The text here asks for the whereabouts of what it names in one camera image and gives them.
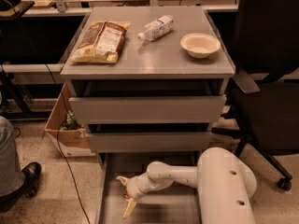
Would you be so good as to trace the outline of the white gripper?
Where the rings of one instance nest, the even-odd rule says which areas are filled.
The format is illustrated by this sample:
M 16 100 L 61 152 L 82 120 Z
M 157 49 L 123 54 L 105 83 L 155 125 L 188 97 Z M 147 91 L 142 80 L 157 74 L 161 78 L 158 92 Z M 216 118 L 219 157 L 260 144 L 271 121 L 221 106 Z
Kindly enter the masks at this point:
M 137 205 L 137 199 L 140 199 L 148 192 L 152 191 L 155 188 L 156 183 L 151 180 L 147 174 L 134 176 L 130 179 L 125 176 L 117 176 L 116 179 L 126 186 L 127 193 L 131 197 L 125 201 L 124 212 L 122 215 L 123 218 L 128 218 Z

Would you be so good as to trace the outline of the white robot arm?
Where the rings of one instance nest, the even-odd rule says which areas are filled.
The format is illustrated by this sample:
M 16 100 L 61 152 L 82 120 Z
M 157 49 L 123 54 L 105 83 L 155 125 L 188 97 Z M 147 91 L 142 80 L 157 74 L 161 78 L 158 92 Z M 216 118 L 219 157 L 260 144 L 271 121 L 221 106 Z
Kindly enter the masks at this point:
M 147 193 L 177 182 L 198 191 L 202 224 L 256 224 L 249 201 L 257 189 L 256 177 L 243 161 L 221 147 L 205 150 L 195 166 L 154 161 L 142 175 L 117 179 L 125 186 L 123 217 L 129 217 Z

